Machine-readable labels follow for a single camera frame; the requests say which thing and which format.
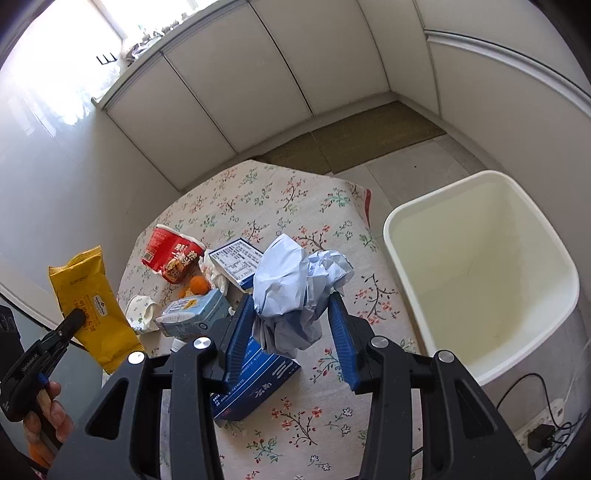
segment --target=yellow snack package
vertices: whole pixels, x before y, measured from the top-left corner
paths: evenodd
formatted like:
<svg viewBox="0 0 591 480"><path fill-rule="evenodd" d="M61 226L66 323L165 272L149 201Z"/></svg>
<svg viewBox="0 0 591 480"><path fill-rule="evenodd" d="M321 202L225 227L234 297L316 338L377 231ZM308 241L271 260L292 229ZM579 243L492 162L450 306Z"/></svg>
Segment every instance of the yellow snack package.
<svg viewBox="0 0 591 480"><path fill-rule="evenodd" d="M49 279L64 317L73 309L86 313L75 337L105 372L113 373L131 352L144 350L109 286L100 247L76 255L63 267L49 267Z"/></svg>

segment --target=red instant noodle cup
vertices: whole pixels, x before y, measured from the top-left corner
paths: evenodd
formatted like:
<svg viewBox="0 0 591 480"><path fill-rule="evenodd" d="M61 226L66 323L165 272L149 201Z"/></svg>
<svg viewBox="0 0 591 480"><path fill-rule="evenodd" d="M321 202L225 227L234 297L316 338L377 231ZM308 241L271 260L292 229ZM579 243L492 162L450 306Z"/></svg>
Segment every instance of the red instant noodle cup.
<svg viewBox="0 0 591 480"><path fill-rule="evenodd" d="M158 224L146 246L142 263L175 284L183 279L191 262L204 253L205 245L199 240Z"/></svg>

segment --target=floor mat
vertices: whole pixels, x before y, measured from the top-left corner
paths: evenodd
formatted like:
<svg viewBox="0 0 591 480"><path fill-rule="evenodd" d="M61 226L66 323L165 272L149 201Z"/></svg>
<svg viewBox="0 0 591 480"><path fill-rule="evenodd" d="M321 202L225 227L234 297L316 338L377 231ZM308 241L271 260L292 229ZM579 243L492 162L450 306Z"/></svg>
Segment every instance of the floor mat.
<svg viewBox="0 0 591 480"><path fill-rule="evenodd" d="M301 135L257 160L310 173L338 173L445 132L392 102Z"/></svg>

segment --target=orange fruit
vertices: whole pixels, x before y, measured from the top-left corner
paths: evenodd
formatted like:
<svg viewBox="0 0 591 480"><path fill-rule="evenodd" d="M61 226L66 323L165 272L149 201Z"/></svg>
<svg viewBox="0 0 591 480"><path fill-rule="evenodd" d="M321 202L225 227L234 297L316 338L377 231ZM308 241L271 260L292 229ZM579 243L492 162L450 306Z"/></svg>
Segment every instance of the orange fruit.
<svg viewBox="0 0 591 480"><path fill-rule="evenodd" d="M200 275L197 275L191 279L189 282L189 288L194 295L205 295L209 290L211 290L207 279Z"/></svg>

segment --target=blue gripper pad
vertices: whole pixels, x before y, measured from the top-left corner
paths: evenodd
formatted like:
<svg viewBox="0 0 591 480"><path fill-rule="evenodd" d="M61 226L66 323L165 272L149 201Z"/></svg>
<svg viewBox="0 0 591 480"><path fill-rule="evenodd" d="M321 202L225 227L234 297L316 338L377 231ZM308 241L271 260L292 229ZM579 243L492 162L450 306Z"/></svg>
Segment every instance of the blue gripper pad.
<svg viewBox="0 0 591 480"><path fill-rule="evenodd" d="M345 316L348 316L348 313L340 295L338 293L331 294L329 297L330 331L335 342L343 379L349 384L351 390L355 391L361 384L357 369L358 352L353 344Z"/></svg>
<svg viewBox="0 0 591 480"><path fill-rule="evenodd" d="M238 382L244 362L244 354L248 346L248 339L251 337L252 324L255 320L255 302L252 296L244 295L234 318L238 317L236 328L226 351L226 374L224 383L232 386Z"/></svg>

